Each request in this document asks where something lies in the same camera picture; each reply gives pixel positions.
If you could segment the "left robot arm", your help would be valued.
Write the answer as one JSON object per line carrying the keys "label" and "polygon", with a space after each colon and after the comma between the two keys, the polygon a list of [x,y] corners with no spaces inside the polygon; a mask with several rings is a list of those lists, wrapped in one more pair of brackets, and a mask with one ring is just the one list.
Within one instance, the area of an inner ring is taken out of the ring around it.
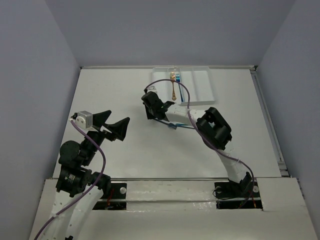
{"label": "left robot arm", "polygon": [[111,113],[79,111],[70,117],[70,123],[84,140],[68,140],[59,149],[60,173],[53,207],[36,240],[76,240],[92,210],[125,209],[127,184],[113,184],[111,177],[104,174],[106,156],[101,144],[104,140],[123,141],[130,118],[107,124]]}

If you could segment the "blue metal fork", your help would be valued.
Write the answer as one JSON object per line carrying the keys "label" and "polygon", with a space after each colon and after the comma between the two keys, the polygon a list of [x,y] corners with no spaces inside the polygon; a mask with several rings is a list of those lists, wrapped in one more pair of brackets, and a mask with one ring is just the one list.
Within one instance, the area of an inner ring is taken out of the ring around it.
{"label": "blue metal fork", "polygon": [[183,102],[185,101],[185,97],[184,97],[183,88],[182,88],[181,85],[180,85],[181,76],[180,76],[179,73],[176,73],[176,74],[175,74],[175,80],[178,82],[180,101],[183,103]]}
{"label": "blue metal fork", "polygon": [[195,128],[184,123],[173,123],[164,120],[154,119],[154,121],[166,125],[168,128],[176,130],[178,128],[194,130]]}

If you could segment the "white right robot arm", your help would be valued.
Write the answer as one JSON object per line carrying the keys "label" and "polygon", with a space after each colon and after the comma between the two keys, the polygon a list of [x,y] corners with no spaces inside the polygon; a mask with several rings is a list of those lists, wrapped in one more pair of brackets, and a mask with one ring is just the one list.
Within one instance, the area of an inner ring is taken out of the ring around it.
{"label": "white right robot arm", "polygon": [[146,91],[141,100],[148,119],[181,123],[195,129],[205,145],[220,158],[227,172],[227,189],[235,196],[246,196],[253,191],[251,171],[235,156],[232,128],[215,107],[196,110],[173,101],[163,102],[154,91]]}

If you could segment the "ornate gold fork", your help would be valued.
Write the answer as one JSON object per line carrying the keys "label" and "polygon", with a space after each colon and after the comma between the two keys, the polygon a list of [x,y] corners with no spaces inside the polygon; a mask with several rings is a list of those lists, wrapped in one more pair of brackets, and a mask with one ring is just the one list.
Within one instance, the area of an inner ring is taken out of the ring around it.
{"label": "ornate gold fork", "polygon": [[173,101],[176,101],[177,100],[177,97],[176,97],[176,92],[175,92],[175,81],[176,81],[176,75],[174,72],[171,72],[170,73],[170,81],[172,83],[172,96],[171,96],[171,99]]}

